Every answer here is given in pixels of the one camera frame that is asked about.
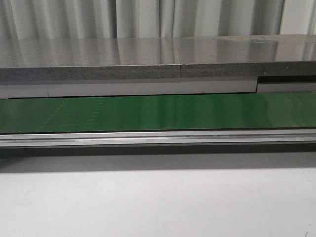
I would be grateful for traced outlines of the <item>green conveyor belt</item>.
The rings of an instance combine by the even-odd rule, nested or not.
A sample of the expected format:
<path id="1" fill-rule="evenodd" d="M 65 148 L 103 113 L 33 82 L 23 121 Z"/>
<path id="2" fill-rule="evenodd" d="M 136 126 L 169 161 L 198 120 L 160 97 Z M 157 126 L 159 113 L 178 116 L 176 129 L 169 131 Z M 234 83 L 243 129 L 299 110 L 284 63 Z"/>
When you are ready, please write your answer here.
<path id="1" fill-rule="evenodd" d="M 25 98 L 0 102 L 2 134 L 315 125 L 313 92 Z"/>

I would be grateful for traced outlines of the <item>white pleated curtain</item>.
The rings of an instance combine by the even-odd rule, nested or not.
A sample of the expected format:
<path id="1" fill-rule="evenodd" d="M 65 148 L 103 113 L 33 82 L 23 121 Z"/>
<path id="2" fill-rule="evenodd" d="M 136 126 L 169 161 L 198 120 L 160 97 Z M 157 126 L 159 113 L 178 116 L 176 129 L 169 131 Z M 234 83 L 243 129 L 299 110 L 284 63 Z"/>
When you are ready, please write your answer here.
<path id="1" fill-rule="evenodd" d="M 3 0 L 2 39 L 170 38 L 316 32 L 313 0 Z"/>

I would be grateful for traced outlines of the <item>grey conveyor rear rail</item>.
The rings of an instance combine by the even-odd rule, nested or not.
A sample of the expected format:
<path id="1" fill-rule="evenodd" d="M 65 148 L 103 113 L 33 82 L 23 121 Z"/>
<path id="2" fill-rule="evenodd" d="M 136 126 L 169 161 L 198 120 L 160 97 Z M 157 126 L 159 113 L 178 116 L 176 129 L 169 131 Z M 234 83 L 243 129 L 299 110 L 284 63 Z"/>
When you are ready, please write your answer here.
<path id="1" fill-rule="evenodd" d="M 173 79 L 96 79 L 1 82 L 0 97 L 45 98 L 119 95 L 312 92 L 312 76 L 240 76 Z"/>

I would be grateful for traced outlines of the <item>aluminium conveyor front rail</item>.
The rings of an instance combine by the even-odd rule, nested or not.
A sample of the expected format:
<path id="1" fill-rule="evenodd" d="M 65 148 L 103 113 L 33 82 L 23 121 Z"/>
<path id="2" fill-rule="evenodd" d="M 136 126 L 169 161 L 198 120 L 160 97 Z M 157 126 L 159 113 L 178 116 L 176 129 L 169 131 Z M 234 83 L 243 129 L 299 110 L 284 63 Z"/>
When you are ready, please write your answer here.
<path id="1" fill-rule="evenodd" d="M 314 128 L 2 134 L 0 153 L 190 154 L 314 152 Z"/>

